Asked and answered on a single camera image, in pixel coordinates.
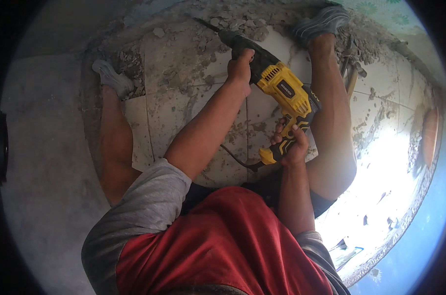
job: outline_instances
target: forearm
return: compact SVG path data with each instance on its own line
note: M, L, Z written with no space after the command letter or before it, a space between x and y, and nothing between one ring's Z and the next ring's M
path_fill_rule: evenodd
M304 162L283 168L278 216L294 236L314 230L313 205Z
M167 149L167 161L191 180L205 169L236 119L245 98L240 87L229 82L221 86Z

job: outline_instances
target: man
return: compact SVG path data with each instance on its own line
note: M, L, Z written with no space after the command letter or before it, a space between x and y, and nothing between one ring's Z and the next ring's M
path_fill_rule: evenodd
M314 231L315 216L356 174L349 103L334 53L337 28L347 21L346 11L332 6L293 30L309 51L311 88L322 103L311 126L319 156L305 164L308 141L294 127L297 145L283 168L247 188L214 191L192 180L251 92L253 50L229 62L224 85L144 173L131 167L132 132L120 110L119 97L132 84L108 63L94 63L103 91L100 183L113 204L82 249L98 294L349 293ZM272 144L280 142L281 129L278 124ZM267 203L275 196L276 214L254 191Z

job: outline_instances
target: tiled floor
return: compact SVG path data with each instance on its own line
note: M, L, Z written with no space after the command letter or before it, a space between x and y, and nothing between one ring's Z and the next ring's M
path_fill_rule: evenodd
M275 53L303 83L309 85L311 62L307 52L296 50L289 39L271 28L269 31L261 45ZM185 48L183 40L189 37L187 34L186 31L178 32L175 46L166 46L153 35L143 42L146 96L126 101L126 116L135 139L133 165L139 170L146 169L153 160L164 155L174 136L226 79L230 52L216 53L202 68L208 57L195 55L194 48ZM170 72L172 75L175 63L182 62L175 58L178 50L188 51L189 56L194 57L184 61L183 70L173 74L178 77L176 81L161 83L163 76ZM357 80L350 101L358 158L356 179L316 221L316 228L328 249L346 236L353 246L365 248L340 271L341 277L365 262L391 235L387 219L400 220L404 216L422 175L413 177L407 172L410 133L414 125L421 126L422 115L433 104L432 87L407 59L386 47L384 50L385 56L377 62L363 65L367 77ZM196 74L195 68L199 78L189 80L189 76ZM208 75L213 79L206 80ZM259 147L269 145L280 117L278 104L273 98L255 86L252 89L224 141L244 162L258 159ZM313 137L309 137L311 146L307 161L318 155ZM248 172L220 149L196 182L221 187L239 185L257 177L259 174ZM363 225L366 215L368 224Z

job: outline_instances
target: hammer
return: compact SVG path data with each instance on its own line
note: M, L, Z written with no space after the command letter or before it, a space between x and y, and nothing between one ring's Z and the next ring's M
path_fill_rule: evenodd
M352 65L352 74L349 78L349 82L347 84L346 92L347 92L347 99L349 102L351 101L352 93L354 92L354 87L356 86L357 76L361 76L363 78L367 77L367 72L361 67L361 64L356 61Z

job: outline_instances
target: gray sleeve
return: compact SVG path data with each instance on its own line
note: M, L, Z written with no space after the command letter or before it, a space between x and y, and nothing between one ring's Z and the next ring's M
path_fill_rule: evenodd
M118 294L115 268L126 242L165 231L180 215L191 183L182 171L160 159L92 228L82 247L82 264L98 295Z
M333 295L350 295L349 290L344 286L341 278L334 268L334 263L331 259L330 253L323 245L323 240L321 239L320 233L310 230L298 234L295 239L305 252L306 256L316 263L324 272L330 281Z

